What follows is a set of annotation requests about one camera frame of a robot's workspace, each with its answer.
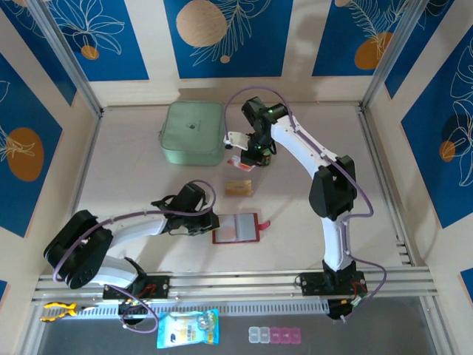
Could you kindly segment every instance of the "mint green pouch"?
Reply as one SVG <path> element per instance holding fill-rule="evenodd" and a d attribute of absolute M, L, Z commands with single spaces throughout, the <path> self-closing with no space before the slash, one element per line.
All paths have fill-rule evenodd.
<path fill-rule="evenodd" d="M 176 101 L 169 106 L 161 131 L 161 148 L 169 163 L 214 166 L 224 154 L 223 105 Z"/>

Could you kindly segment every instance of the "floor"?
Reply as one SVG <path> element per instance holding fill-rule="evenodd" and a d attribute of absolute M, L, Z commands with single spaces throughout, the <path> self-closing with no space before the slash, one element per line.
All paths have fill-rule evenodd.
<path fill-rule="evenodd" d="M 315 139 L 340 156 L 355 161 L 357 181 L 375 208 L 375 216 L 350 222 L 353 254 L 384 266 L 401 266 L 387 206 L 382 197 L 367 145 L 354 106 L 294 104 L 294 115 Z M 217 190 L 217 214 L 257 212 L 271 227 L 258 243 L 214 245 L 210 234 L 196 237 L 143 237 L 122 243 L 109 255 L 131 257 L 151 271 L 267 271 L 320 268 L 324 255 L 321 221 L 308 203 L 310 176 L 283 147 L 268 168 L 250 174 L 253 197 L 226 197 L 226 180 L 242 177 L 240 170 L 226 163 L 236 151 L 226 151 L 216 167 L 177 166 L 166 161 L 158 135 L 167 107 L 106 111 L 98 133 L 82 191 L 79 209 L 88 209 L 99 220 L 152 209 L 149 204 L 179 192 L 185 183 L 203 179 Z M 250 132 L 240 106 L 228 113 L 228 128 Z M 354 212 L 367 207 L 359 198 Z M 116 223 L 110 229 L 143 222 L 140 217 Z"/>

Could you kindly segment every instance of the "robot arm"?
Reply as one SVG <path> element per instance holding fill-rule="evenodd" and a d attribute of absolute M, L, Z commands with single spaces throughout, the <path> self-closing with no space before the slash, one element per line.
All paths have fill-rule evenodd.
<path fill-rule="evenodd" d="M 125 217 L 153 214 L 153 219 L 121 229 L 115 236 L 110 230 L 98 226 L 96 217 L 89 211 L 79 211 L 46 247 L 44 257 L 55 268 L 84 233 L 98 227 L 72 250 L 62 264 L 59 275 L 72 289 L 80 288 L 90 282 L 130 288 L 139 279 L 146 278 L 146 274 L 131 259 L 106 256 L 109 248 L 139 237 L 159 235 L 180 227 L 186 227 L 188 235 L 197 235 L 220 226 L 218 217 L 212 209 L 200 212 L 205 205 L 205 191 L 195 183 L 187 183 L 179 194 L 166 196 L 153 202 L 152 205 L 159 211 Z"/>
<path fill-rule="evenodd" d="M 246 165 L 269 164 L 270 154 L 267 149 L 272 147 L 274 141 L 280 143 L 300 162 L 313 179 L 309 201 L 314 212 L 321 218 L 324 229 L 324 262 L 333 271 L 345 269 L 352 260 L 346 252 L 350 246 L 342 233 L 345 227 L 342 221 L 353 207 L 356 190 L 343 176 L 337 174 L 338 171 L 331 166 L 329 160 L 324 159 L 295 132 L 293 125 L 310 139 L 322 154 L 341 163 L 354 177 L 353 161 L 349 157 L 338 159 L 307 133 L 294 117 L 291 123 L 287 110 L 281 104 L 267 108 L 258 98 L 252 98 L 246 102 L 242 111 L 254 127 L 255 133 L 245 135 L 229 132 L 225 143 L 242 149 L 240 159 Z"/>
<path fill-rule="evenodd" d="M 324 229 L 325 254 L 323 273 L 302 273 L 302 293 L 307 296 L 352 294 L 353 283 L 364 279 L 356 271 L 350 257 L 347 215 L 356 199 L 356 188 L 333 165 L 336 162 L 355 179 L 353 160 L 339 158 L 316 141 L 299 122 L 288 115 L 282 104 L 266 107 L 259 98 L 246 101 L 242 112 L 254 132 L 242 134 L 229 132 L 225 137 L 227 148 L 237 146 L 241 151 L 240 162 L 246 166 L 267 166 L 271 155 L 276 154 L 275 142 L 286 148 L 307 170 L 312 178 L 309 203 L 321 218 Z M 348 314 L 351 305 L 334 315 Z"/>

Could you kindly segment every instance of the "orange circle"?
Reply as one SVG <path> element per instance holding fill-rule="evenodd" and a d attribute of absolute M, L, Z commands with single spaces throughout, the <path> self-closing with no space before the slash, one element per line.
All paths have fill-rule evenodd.
<path fill-rule="evenodd" d="M 335 6 L 343 7 L 347 6 L 352 0 L 335 0 Z"/>
<path fill-rule="evenodd" d="M 440 157 L 447 163 L 455 158 L 455 145 L 451 141 L 444 141 L 440 145 Z"/>
<path fill-rule="evenodd" d="M 225 15 L 209 0 L 192 0 L 177 14 L 179 36 L 192 47 L 212 46 L 227 33 Z"/>
<path fill-rule="evenodd" d="M 7 146 L 14 149 L 7 155 L 11 172 L 23 181 L 36 180 L 44 162 L 43 143 L 36 132 L 29 128 L 17 128 L 8 136 Z"/>
<path fill-rule="evenodd" d="M 84 57 L 89 59 L 90 61 L 94 61 L 95 59 L 98 58 L 98 50 L 97 48 L 94 48 L 92 46 L 83 46 L 81 48 L 81 53 Z"/>
<path fill-rule="evenodd" d="M 222 64 L 227 64 L 230 62 L 230 57 L 228 55 L 222 55 L 220 57 L 220 62 L 222 62 Z"/>
<path fill-rule="evenodd" d="M 355 65 L 357 68 L 361 70 L 376 69 L 391 38 L 391 32 L 383 32 L 376 37 L 367 39 L 356 51 Z"/>

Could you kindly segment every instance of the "blue package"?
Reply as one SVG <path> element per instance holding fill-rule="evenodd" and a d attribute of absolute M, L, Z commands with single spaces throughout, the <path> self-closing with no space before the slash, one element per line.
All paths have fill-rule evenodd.
<path fill-rule="evenodd" d="M 161 312 L 157 329 L 157 348 L 197 344 L 218 344 L 219 310 L 205 312 Z"/>

